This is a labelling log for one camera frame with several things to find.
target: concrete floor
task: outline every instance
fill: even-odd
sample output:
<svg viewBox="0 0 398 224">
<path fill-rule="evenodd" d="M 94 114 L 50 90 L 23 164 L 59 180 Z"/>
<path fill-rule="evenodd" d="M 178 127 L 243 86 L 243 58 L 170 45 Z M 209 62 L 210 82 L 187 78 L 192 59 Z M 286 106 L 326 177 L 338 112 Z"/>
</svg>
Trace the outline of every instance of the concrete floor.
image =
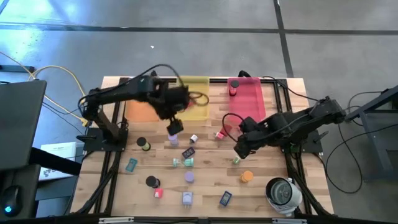
<svg viewBox="0 0 398 224">
<path fill-rule="evenodd" d="M 397 30 L 398 2 L 388 0 L 280 0 L 286 29 Z M 212 27 L 277 29 L 272 0 L 10 0 L 1 24 L 78 24 L 114 27 Z M 25 65 L 61 65 L 76 73 L 84 89 L 101 85 L 105 75 L 135 75 L 157 63 L 169 63 L 184 75 L 286 77 L 279 34 L 182 32 L 70 32 L 0 30 L 0 50 Z M 345 107 L 361 91 L 378 91 L 398 83 L 398 35 L 287 35 L 294 77 L 305 80 L 307 94 L 327 95 Z M 0 57 L 0 64 L 11 64 Z M 159 69 L 161 75 L 170 75 Z M 23 73 L 0 73 L 0 80 L 24 81 Z M 47 70 L 47 94 L 73 110 L 80 92 L 73 79 Z M 361 105 L 375 95 L 359 96 Z M 79 126 L 79 121 L 65 117 Z M 342 124 L 346 138 L 363 132 Z M 325 157 L 341 142 L 337 126 L 322 139 Z M 42 110 L 34 146 L 74 141 L 77 131 L 47 109 Z M 373 164 L 366 137 L 349 143 L 364 172 Z M 346 190 L 359 184 L 358 170 L 341 147 L 330 162 L 330 176 Z M 70 192 L 73 182 L 64 187 Z M 398 222 L 398 185 L 364 183 L 354 195 L 329 185 L 335 213 L 342 217 Z M 48 207 L 53 203 L 46 202 Z M 65 198 L 59 203 L 65 206 Z M 59 214 L 63 208 L 53 213 Z"/>
</svg>

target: white camera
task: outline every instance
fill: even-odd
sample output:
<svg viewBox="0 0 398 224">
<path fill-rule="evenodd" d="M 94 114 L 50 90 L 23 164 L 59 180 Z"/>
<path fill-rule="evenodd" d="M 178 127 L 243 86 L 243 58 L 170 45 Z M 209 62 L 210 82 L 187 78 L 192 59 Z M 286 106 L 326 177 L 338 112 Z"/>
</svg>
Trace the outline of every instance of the white camera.
<svg viewBox="0 0 398 224">
<path fill-rule="evenodd" d="M 271 206 L 280 214 L 292 216 L 301 204 L 303 195 L 292 183 L 292 179 L 274 178 L 266 186 L 266 197 Z"/>
</svg>

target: wooden tabletop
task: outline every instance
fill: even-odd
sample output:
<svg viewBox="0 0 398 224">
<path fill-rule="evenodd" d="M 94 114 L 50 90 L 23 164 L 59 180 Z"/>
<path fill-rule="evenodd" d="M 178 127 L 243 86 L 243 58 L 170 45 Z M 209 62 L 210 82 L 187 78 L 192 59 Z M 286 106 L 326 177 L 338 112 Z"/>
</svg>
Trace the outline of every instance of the wooden tabletop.
<svg viewBox="0 0 398 224">
<path fill-rule="evenodd" d="M 120 77 L 104 77 L 102 88 L 119 83 Z M 288 78 L 293 91 L 306 95 L 303 79 Z M 277 112 L 273 86 L 262 84 L 266 116 Z M 274 177 L 287 177 L 285 159 L 278 147 L 263 147 L 257 154 L 248 156 L 238 165 L 232 160 L 236 153 L 234 142 L 228 138 L 216 141 L 213 133 L 221 129 L 221 119 L 228 112 L 228 94 L 225 83 L 210 84 L 210 115 L 206 121 L 184 121 L 184 131 L 178 135 L 180 144 L 174 148 L 167 139 L 168 121 L 129 123 L 129 138 L 122 153 L 118 181 L 114 195 L 114 216 L 158 217 L 281 217 L 265 198 L 265 186 Z M 305 98 L 290 94 L 293 111 L 308 107 Z M 111 119 L 114 105 L 106 105 L 104 112 Z M 186 150 L 192 134 L 198 136 L 195 144 L 194 167 L 172 167 L 172 159 L 180 158 Z M 152 145 L 143 151 L 136 144 L 145 137 Z M 125 171 L 129 159 L 138 160 L 133 173 Z M 84 160 L 78 179 L 71 211 L 76 211 L 89 199 L 100 180 L 104 152 L 94 152 Z M 329 212 L 333 213 L 325 172 L 321 162 L 312 154 L 302 155 L 308 188 Z M 184 179 L 186 171 L 192 171 L 195 181 Z M 239 176 L 245 171 L 254 173 L 252 181 L 243 184 Z M 161 181 L 162 198 L 154 198 L 154 189 L 146 186 L 146 178 L 154 175 Z M 105 188 L 102 210 L 106 205 L 109 184 Z M 227 207 L 219 202 L 225 190 L 232 193 Z M 182 192 L 193 192 L 193 205 L 182 205 Z"/>
</svg>

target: purple block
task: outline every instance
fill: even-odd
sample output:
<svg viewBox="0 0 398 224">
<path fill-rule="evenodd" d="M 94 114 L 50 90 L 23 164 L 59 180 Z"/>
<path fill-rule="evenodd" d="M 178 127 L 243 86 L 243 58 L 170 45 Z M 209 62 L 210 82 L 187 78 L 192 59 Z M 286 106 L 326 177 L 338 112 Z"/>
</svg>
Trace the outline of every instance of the purple block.
<svg viewBox="0 0 398 224">
<path fill-rule="evenodd" d="M 189 183 L 193 182 L 193 172 L 188 171 L 185 173 L 185 180 Z"/>
</svg>

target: yellow cable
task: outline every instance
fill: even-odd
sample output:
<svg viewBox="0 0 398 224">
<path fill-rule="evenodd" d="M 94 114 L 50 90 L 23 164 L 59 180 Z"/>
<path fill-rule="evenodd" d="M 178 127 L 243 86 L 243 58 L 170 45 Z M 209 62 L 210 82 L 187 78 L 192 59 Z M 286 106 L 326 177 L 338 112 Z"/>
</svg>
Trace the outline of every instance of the yellow cable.
<svg viewBox="0 0 398 224">
<path fill-rule="evenodd" d="M 25 66 L 23 66 L 23 64 L 21 64 L 21 63 L 19 63 L 18 61 L 14 60 L 12 57 L 6 55 L 5 53 L 3 53 L 3 52 L 1 52 L 1 51 L 0 51 L 0 54 L 6 56 L 6 57 L 9 58 L 10 60 L 12 60 L 13 62 L 17 63 L 19 66 L 21 66 L 21 67 L 29 74 L 29 78 L 27 79 L 27 81 L 30 81 L 30 78 L 35 79 L 36 76 L 37 76 L 42 70 L 45 70 L 46 68 L 59 68 L 59 69 L 62 69 L 62 70 L 64 70 L 64 71 L 66 71 L 67 73 L 69 73 L 69 74 L 75 79 L 75 81 L 76 81 L 76 83 L 77 83 L 77 85 L 78 85 L 78 87 L 79 87 L 79 89 L 80 89 L 80 91 L 81 91 L 81 94 L 82 94 L 83 96 L 85 96 L 85 92 L 83 91 L 83 89 L 82 89 L 82 87 L 81 87 L 81 85 L 80 85 L 80 82 L 79 82 L 79 80 L 77 79 L 76 75 L 73 74 L 73 72 L 69 71 L 68 69 L 66 69 L 66 68 L 64 68 L 64 67 L 57 66 L 57 65 L 49 65 L 49 66 L 40 68 L 40 69 L 36 70 L 35 72 L 31 73 Z M 83 126 L 86 126 L 86 125 L 87 125 L 88 122 L 87 122 L 86 119 L 81 118 L 81 117 L 75 115 L 74 113 L 71 113 L 70 111 L 68 111 L 68 110 L 67 110 L 66 108 L 64 108 L 63 106 L 61 106 L 61 105 L 59 105 L 58 103 L 56 103 L 56 102 L 54 102 L 53 100 L 51 100 L 47 95 L 44 95 L 44 97 L 45 97 L 46 99 L 48 99 L 51 103 L 53 103 L 55 106 L 58 106 L 59 108 L 61 108 L 61 109 L 63 109 L 64 111 L 66 111 L 67 113 L 70 113 L 70 114 L 71 114 L 72 116 L 74 116 L 75 118 L 79 119 L 79 120 L 83 123 Z"/>
</svg>

